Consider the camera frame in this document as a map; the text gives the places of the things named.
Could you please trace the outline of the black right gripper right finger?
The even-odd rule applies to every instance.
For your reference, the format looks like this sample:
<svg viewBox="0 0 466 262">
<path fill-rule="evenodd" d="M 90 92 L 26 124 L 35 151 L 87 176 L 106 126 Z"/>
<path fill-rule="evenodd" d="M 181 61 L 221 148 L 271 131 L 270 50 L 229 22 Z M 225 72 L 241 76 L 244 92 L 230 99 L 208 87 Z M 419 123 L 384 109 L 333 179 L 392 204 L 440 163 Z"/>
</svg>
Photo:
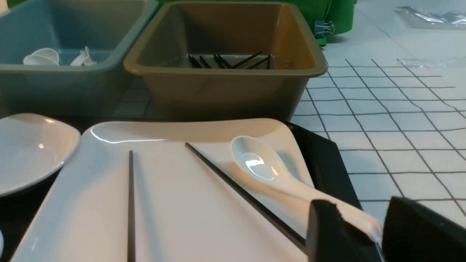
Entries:
<svg viewBox="0 0 466 262">
<path fill-rule="evenodd" d="M 416 201 L 393 196 L 383 225 L 382 252 L 387 262 L 464 262 L 466 231 Z"/>
</svg>

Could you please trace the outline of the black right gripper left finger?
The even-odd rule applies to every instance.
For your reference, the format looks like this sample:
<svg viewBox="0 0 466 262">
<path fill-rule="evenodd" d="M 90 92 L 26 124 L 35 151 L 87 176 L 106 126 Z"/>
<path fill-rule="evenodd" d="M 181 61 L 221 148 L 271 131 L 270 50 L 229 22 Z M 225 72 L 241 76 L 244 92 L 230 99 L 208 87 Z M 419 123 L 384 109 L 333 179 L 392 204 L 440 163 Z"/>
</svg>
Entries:
<svg viewBox="0 0 466 262">
<path fill-rule="evenodd" d="M 343 219 L 335 204 L 321 199 L 310 202 L 309 262 L 381 262 L 374 245 L 365 233 Z"/>
</svg>

